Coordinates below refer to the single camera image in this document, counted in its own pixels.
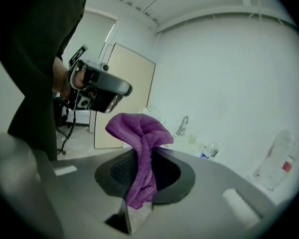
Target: purple towel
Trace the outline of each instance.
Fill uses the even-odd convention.
[[[144,202],[152,202],[157,192],[154,174],[151,170],[151,149],[174,138],[156,119],[145,114],[117,114],[105,130],[135,149],[138,154],[138,173],[126,198],[127,205],[139,209]]]

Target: faucet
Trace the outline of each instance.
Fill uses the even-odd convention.
[[[186,115],[184,118],[183,118],[183,121],[181,122],[178,130],[176,131],[176,134],[177,135],[184,135],[185,134],[185,124],[188,124],[188,116]]]

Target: beige door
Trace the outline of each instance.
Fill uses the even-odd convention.
[[[115,44],[108,63],[109,73],[129,82],[133,91],[124,97],[109,114],[97,112],[95,119],[95,148],[119,148],[123,142],[105,131],[109,120],[118,113],[138,113],[146,107],[155,64],[150,60]]]

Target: red label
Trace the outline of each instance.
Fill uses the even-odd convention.
[[[283,165],[282,168],[283,168],[283,170],[285,170],[287,173],[289,173],[289,171],[290,171],[291,168],[292,168],[292,165],[286,161],[286,162],[284,163],[284,165]]]

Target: floor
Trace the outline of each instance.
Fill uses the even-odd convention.
[[[59,129],[68,134],[71,128],[61,126]],[[61,148],[65,136],[56,132],[56,140],[57,147]],[[75,126],[71,137],[66,141],[63,149],[66,151],[66,154],[58,154],[58,160],[89,157],[117,150],[117,148],[95,149],[94,134],[89,133],[88,126]],[[145,203],[139,210],[128,207],[128,212],[132,233],[134,233],[151,213],[151,203]]]

